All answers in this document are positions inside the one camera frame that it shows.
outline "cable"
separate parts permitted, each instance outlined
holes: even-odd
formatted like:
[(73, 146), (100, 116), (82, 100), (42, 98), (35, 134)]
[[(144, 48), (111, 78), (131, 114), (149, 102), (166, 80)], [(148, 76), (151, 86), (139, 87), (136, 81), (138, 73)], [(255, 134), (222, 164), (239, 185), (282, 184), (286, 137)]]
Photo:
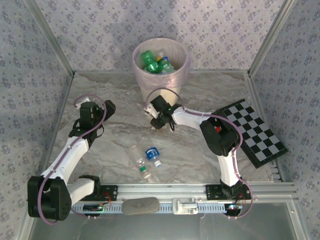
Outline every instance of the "cable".
[(242, 217), (246, 216), (246, 215), (250, 212), (250, 210), (251, 210), (251, 208), (252, 208), (252, 205), (253, 205), (253, 203), (254, 203), (254, 195), (253, 195), (253, 191), (252, 191), (252, 188), (250, 187), (250, 185), (249, 185), (246, 181), (242, 180), (242, 178), (240, 177), (239, 172), (238, 172), (238, 168), (237, 168), (237, 166), (236, 166), (236, 151), (241, 147), (241, 144), (243, 143), (243, 136), (242, 136), (242, 134), (241, 134), (240, 129), (239, 129), (232, 121), (230, 121), (229, 119), (227, 119), (227, 118), (225, 118), (225, 117), (223, 117), (223, 116), (219, 116), (219, 115), (215, 115), (215, 114), (210, 114), (210, 113), (204, 113), (204, 114), (202, 114), (202, 113), (193, 112), (193, 111), (190, 111), (190, 110), (186, 109), (186, 108), (185, 108), (185, 105), (184, 105), (184, 103), (183, 103), (183, 101), (182, 101), (182, 98), (180, 97), (180, 95), (179, 95), (178, 93), (176, 93), (175, 91), (173, 91), (173, 90), (171, 90), (171, 89), (169, 89), (169, 88), (166, 88), (166, 87), (158, 87), (158, 88), (152, 90), (152, 91), (149, 93), (149, 95), (146, 97), (146, 100), (145, 100), (145, 107), (144, 107), (145, 109), (147, 109), (147, 106), (148, 106), (148, 104), (149, 104), (148, 100), (149, 100), (151, 94), (153, 94), (155, 91), (158, 91), (158, 90), (168, 90), (168, 91), (172, 92), (173, 94), (175, 94), (175, 95), (178, 97), (178, 99), (180, 100), (180, 102), (181, 102), (181, 107), (182, 107), (182, 109), (183, 109), (186, 113), (192, 114), (192, 115), (195, 115), (195, 116), (200, 116), (200, 117), (212, 117), (212, 118), (220, 119), (220, 120), (222, 120), (222, 121), (230, 124), (230, 125), (231, 125), (232, 127), (234, 127), (234, 129), (238, 132), (239, 137), (240, 137), (240, 140), (239, 140), (239, 144), (231, 151), (232, 164), (233, 164), (233, 169), (234, 169), (234, 172), (235, 172), (235, 176), (238, 178), (238, 180), (239, 180), (240, 182), (242, 182), (244, 185), (246, 185), (247, 188), (249, 189), (250, 195), (251, 195), (251, 202), (250, 202), (250, 206), (249, 206), (248, 210), (247, 210), (244, 214), (242, 214), (242, 215), (240, 215), (240, 216), (232, 217), (232, 218), (238, 219), (238, 218), (242, 218)]
[(86, 131), (85, 133), (81, 134), (80, 136), (78, 136), (71, 144), (70, 146), (64, 151), (64, 153), (62, 154), (62, 156), (60, 157), (59, 161), (56, 163), (56, 165), (53, 167), (53, 170), (49, 172), (49, 174), (45, 177), (45, 179), (43, 180), (41, 186), (40, 186), (40, 189), (39, 189), (39, 192), (38, 192), (38, 197), (37, 197), (37, 206), (38, 206), (38, 212), (39, 212), (39, 216), (40, 218), (48, 225), (55, 225), (57, 224), (57, 220), (56, 221), (48, 221), (45, 216), (44, 216), (44, 213), (42, 211), (42, 207), (41, 207), (41, 199), (42, 199), (42, 193), (43, 193), (43, 190), (44, 190), (44, 187), (45, 187), (45, 184), (46, 182), (48, 181), (48, 179), (50, 178), (50, 176), (56, 171), (56, 169), (59, 167), (59, 165), (62, 163), (62, 161), (64, 160), (65, 156), (67, 155), (67, 153), (69, 152), (69, 150), (76, 144), (76, 142), (79, 140), (79, 139), (82, 139), (82, 137), (84, 137), (85, 135), (93, 132), (94, 130), (98, 129), (102, 123), (104, 122), (105, 118), (106, 118), (106, 115), (107, 115), (107, 107), (106, 107), (106, 104), (105, 104), (105, 101), (100, 98), (99, 96), (95, 95), (95, 94), (84, 94), (84, 95), (81, 95), (81, 96), (78, 96), (74, 102), (73, 102), (73, 106), (76, 107), (76, 103), (79, 99), (82, 99), (84, 97), (93, 97), (93, 98), (96, 98), (96, 99), (99, 99), (101, 102), (102, 102), (102, 105), (104, 107), (104, 111), (103, 111), (103, 117), (101, 119), (101, 121), (96, 125), (94, 126), (93, 128), (91, 128), (90, 130)]

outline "patterned wallpaper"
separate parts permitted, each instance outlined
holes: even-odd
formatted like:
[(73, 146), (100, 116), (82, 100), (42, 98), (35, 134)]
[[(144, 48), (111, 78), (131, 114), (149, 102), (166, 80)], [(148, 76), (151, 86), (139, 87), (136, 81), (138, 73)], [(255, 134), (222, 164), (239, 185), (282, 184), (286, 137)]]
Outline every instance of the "patterned wallpaper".
[(320, 2), (298, 0), (254, 76), (270, 128), (289, 149), (280, 159), (320, 239)]
[(166, 37), (192, 69), (248, 69), (284, 0), (37, 0), (74, 70), (130, 71), (135, 47)]
[(0, 8), (0, 239), (11, 240), (68, 78), (24, 1), (1, 1)]

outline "marble floor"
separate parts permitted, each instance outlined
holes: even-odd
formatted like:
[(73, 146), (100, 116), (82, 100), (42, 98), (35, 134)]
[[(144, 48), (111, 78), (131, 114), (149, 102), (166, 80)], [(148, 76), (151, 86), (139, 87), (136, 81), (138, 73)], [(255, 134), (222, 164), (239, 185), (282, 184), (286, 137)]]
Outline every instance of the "marble floor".
[[(144, 114), (144, 102), (132, 73), (76, 73), (65, 105), (50, 163), (58, 156), (79, 111), (73, 107), (76, 97), (96, 94), (112, 100), (115, 114), (104, 124), (104, 134), (96, 139), (75, 167), (69, 182), (80, 175), (99, 176), (102, 183), (217, 183), (221, 171), (218, 158), (209, 150), (202, 133), (187, 126), (171, 131), (167, 125), (155, 130)], [(249, 103), (242, 73), (191, 73), (180, 95), (186, 107), (212, 111), (245, 98)], [(151, 167), (151, 176), (143, 179), (132, 164), (128, 150), (149, 138), (161, 154), (162, 166)], [(256, 169), (240, 149), (237, 163), (243, 179), (251, 182), (273, 181), (268, 164)]]

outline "purple cable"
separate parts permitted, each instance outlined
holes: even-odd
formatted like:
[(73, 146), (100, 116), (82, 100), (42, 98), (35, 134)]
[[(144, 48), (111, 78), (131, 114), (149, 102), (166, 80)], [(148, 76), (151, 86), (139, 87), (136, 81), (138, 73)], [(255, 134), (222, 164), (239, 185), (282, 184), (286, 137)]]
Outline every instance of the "purple cable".
[(252, 188), (250, 187), (250, 185), (249, 185), (246, 181), (244, 181), (244, 180), (241, 179), (241, 177), (240, 177), (240, 175), (239, 175), (239, 172), (238, 172), (238, 169), (237, 169), (237, 166), (236, 166), (236, 151), (241, 147), (241, 144), (243, 143), (243, 136), (242, 136), (242, 134), (241, 134), (240, 129), (239, 129), (232, 121), (230, 121), (229, 119), (227, 119), (227, 118), (225, 118), (225, 117), (223, 117), (223, 116), (219, 116), (219, 115), (215, 115), (215, 114), (209, 114), (209, 113), (201, 114), (201, 113), (193, 112), (193, 111), (190, 111), (190, 110), (186, 109), (186, 108), (185, 108), (185, 105), (184, 105), (184, 103), (183, 103), (183, 101), (182, 101), (182, 99), (181, 99), (181, 97), (180, 97), (180, 95), (179, 95), (178, 93), (176, 93), (175, 91), (173, 91), (173, 90), (171, 90), (171, 89), (169, 89), (169, 88), (166, 88), (166, 87), (156, 88), (156, 89), (152, 90), (152, 91), (149, 93), (149, 95), (146, 97), (146, 100), (145, 100), (145, 107), (144, 107), (145, 109), (147, 109), (147, 106), (148, 106), (148, 104), (149, 104), (148, 100), (149, 100), (151, 94), (153, 94), (155, 91), (158, 91), (158, 90), (168, 90), (168, 91), (172, 92), (173, 94), (175, 94), (175, 95), (178, 97), (178, 99), (180, 100), (180, 102), (181, 102), (181, 107), (182, 107), (182, 109), (183, 109), (186, 113), (192, 114), (192, 115), (195, 115), (195, 116), (200, 116), (200, 117), (212, 117), (212, 118), (220, 119), (220, 120), (222, 120), (222, 121), (230, 124), (230, 125), (231, 125), (232, 127), (234, 127), (234, 129), (238, 132), (238, 134), (239, 134), (239, 136), (240, 136), (240, 141), (239, 141), (239, 144), (231, 151), (232, 164), (233, 164), (233, 169), (234, 169), (234, 172), (235, 172), (235, 176), (238, 178), (238, 180), (239, 180), (240, 182), (242, 182), (243, 184), (245, 184), (245, 185), (248, 187), (248, 189), (249, 189), (249, 191), (250, 191), (250, 195), (251, 195), (251, 202), (250, 202), (250, 206), (249, 206), (248, 210), (247, 210), (244, 214), (242, 214), (242, 215), (240, 215), (240, 216), (232, 217), (232, 218), (238, 219), (238, 218), (242, 218), (242, 217), (244, 217), (245, 215), (247, 215), (247, 214), (249, 213), (249, 211), (251, 210), (252, 206), (253, 206), (253, 203), (254, 203), (254, 200), (253, 200), (254, 195), (253, 195)]
[[(56, 165), (53, 167), (53, 170), (55, 171), (59, 165), (62, 163), (62, 161), (64, 160), (65, 156), (67, 155), (67, 153), (69, 152), (69, 150), (76, 144), (76, 142), (79, 140), (79, 139), (82, 139), (82, 137), (84, 137), (85, 135), (93, 132), (94, 130), (96, 130), (97, 128), (99, 128), (102, 123), (104, 122), (105, 118), (106, 118), (106, 115), (107, 115), (107, 107), (106, 107), (106, 104), (104, 102), (104, 100), (102, 98), (100, 98), (99, 96), (95, 95), (95, 94), (84, 94), (84, 95), (81, 95), (81, 96), (78, 96), (74, 102), (73, 102), (73, 106), (76, 107), (76, 103), (79, 99), (82, 99), (84, 97), (93, 97), (93, 98), (96, 98), (96, 99), (99, 99), (101, 102), (102, 102), (102, 105), (104, 107), (104, 112), (103, 112), (103, 117), (101, 119), (101, 121), (93, 128), (91, 128), (90, 130), (86, 131), (85, 133), (81, 134), (80, 136), (78, 136), (71, 144), (70, 146), (64, 151), (64, 153), (62, 154), (62, 156), (60, 157), (59, 161), (56, 163)], [(44, 216), (44, 213), (42, 211), (42, 208), (41, 208), (41, 199), (42, 199), (42, 193), (43, 193), (43, 190), (44, 190), (44, 187), (45, 187), (45, 184), (46, 182), (48, 181), (48, 179), (50, 178), (50, 176), (54, 173), (54, 171), (50, 171), (49, 174), (44, 178), (41, 186), (40, 186), (40, 189), (39, 189), (39, 192), (38, 192), (38, 197), (37, 197), (37, 206), (38, 206), (38, 212), (39, 212), (39, 216), (40, 218), (48, 225), (55, 225), (57, 224), (57, 220), (56, 221), (48, 221), (45, 216)]]

